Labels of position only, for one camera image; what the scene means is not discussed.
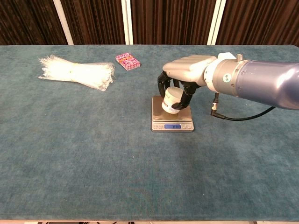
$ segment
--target brown curtain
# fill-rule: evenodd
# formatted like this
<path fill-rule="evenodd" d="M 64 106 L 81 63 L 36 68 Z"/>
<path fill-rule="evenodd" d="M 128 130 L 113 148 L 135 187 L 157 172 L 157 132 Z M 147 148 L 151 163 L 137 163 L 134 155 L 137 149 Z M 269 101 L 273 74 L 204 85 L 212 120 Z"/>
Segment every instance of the brown curtain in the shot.
<path fill-rule="evenodd" d="M 299 46 L 299 1 L 227 0 L 216 44 Z"/>
<path fill-rule="evenodd" d="M 74 44 L 125 44 L 121 0 L 61 0 Z"/>
<path fill-rule="evenodd" d="M 0 44 L 67 44 L 53 0 L 0 0 Z"/>
<path fill-rule="evenodd" d="M 216 0 L 131 0 L 134 44 L 206 44 Z"/>

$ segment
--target scale platform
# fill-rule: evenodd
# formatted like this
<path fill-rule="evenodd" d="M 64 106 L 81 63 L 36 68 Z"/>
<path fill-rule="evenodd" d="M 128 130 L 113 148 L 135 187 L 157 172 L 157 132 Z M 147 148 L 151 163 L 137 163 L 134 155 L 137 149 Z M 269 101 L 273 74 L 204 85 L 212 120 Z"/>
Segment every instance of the scale platform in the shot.
<path fill-rule="evenodd" d="M 153 132 L 194 131 L 190 106 L 177 114 L 170 114 L 163 110 L 162 102 L 161 96 L 153 96 L 151 100 L 151 130 Z"/>

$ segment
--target robotic arm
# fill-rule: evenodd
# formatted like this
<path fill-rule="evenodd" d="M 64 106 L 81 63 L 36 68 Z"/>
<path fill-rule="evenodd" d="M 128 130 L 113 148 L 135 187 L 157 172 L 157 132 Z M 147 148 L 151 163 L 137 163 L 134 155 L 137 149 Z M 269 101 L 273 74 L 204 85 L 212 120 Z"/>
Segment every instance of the robotic arm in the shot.
<path fill-rule="evenodd" d="M 211 115 L 222 119 L 225 116 L 216 112 L 219 93 L 273 106 L 269 111 L 274 107 L 299 110 L 299 63 L 243 60 L 242 55 L 231 53 L 221 53 L 218 58 L 192 55 L 163 66 L 158 77 L 162 97 L 171 80 L 175 87 L 180 87 L 179 82 L 184 87 L 180 102 L 171 106 L 178 112 L 189 105 L 196 89 L 205 85 L 216 92 Z"/>

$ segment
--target scale display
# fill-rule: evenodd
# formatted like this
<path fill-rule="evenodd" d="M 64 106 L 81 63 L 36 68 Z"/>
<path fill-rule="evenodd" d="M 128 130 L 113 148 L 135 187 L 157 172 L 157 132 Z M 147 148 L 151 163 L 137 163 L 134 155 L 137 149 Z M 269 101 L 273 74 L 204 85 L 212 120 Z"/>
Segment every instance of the scale display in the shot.
<path fill-rule="evenodd" d="M 182 126 L 180 124 L 165 124 L 165 129 L 181 129 Z"/>

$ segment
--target black cable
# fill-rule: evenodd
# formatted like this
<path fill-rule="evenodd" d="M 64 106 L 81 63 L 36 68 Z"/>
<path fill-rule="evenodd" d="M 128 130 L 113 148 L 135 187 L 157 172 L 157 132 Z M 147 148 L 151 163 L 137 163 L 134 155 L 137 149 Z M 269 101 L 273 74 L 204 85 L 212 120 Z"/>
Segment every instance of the black cable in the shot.
<path fill-rule="evenodd" d="M 219 97 L 219 93 L 215 93 L 215 98 L 213 100 L 213 107 L 212 107 L 212 110 L 211 110 L 211 115 L 214 116 L 214 117 L 217 117 L 217 118 L 224 119 L 224 120 L 231 120 L 231 121 L 251 120 L 251 119 L 254 119 L 254 118 L 261 117 L 264 114 L 270 112 L 271 110 L 273 110 L 275 108 L 274 106 L 272 106 L 272 107 L 268 108 L 267 110 L 265 110 L 265 111 L 263 111 L 263 112 L 261 112 L 261 113 L 259 113 L 257 115 L 251 116 L 251 117 L 246 117 L 246 118 L 230 118 L 230 117 L 224 116 L 224 115 L 222 115 L 220 113 L 217 113 L 218 97 Z"/>
<path fill-rule="evenodd" d="M 219 114 L 219 113 L 213 113 L 212 116 L 214 117 L 217 117 L 217 118 L 221 118 L 221 119 L 224 119 L 224 120 L 232 120 L 232 121 L 244 121 L 244 120 L 251 120 L 251 119 L 254 119 L 254 118 L 258 118 L 258 117 L 261 117 L 263 116 L 264 114 L 270 112 L 271 110 L 273 110 L 275 107 L 272 106 L 270 108 L 268 108 L 267 110 L 257 114 L 257 115 L 254 115 L 254 116 L 251 116 L 251 117 L 247 117 L 247 118 L 230 118 L 230 117 L 226 117 L 222 114 Z"/>

